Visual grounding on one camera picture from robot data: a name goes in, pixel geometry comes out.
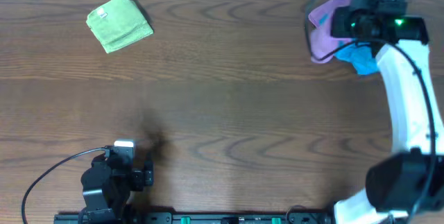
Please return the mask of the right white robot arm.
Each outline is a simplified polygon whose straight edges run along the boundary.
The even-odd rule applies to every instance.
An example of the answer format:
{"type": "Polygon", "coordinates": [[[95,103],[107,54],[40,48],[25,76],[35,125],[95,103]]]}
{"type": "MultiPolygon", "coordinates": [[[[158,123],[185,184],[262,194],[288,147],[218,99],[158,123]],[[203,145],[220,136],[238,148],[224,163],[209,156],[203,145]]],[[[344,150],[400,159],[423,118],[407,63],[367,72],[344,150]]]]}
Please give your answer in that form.
{"type": "Polygon", "coordinates": [[[429,36],[406,0],[351,0],[337,8],[333,37],[370,44],[388,98],[391,156],[356,195],[334,206],[336,223],[409,222],[443,209],[443,121],[429,73],[429,36]]]}

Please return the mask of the purple microfiber cloth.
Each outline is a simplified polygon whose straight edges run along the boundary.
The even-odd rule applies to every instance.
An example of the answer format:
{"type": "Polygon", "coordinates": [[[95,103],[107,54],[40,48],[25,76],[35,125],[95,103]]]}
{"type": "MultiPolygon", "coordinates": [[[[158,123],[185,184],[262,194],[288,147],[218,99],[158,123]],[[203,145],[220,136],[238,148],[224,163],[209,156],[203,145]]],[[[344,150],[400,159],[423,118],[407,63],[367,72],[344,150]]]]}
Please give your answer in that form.
{"type": "Polygon", "coordinates": [[[312,10],[308,16],[309,21],[315,26],[310,33],[311,61],[322,64],[329,62],[333,56],[322,58],[328,53],[351,41],[350,38],[337,38],[331,36],[331,25],[334,11],[339,7],[350,5],[351,0],[329,0],[312,10]]]}

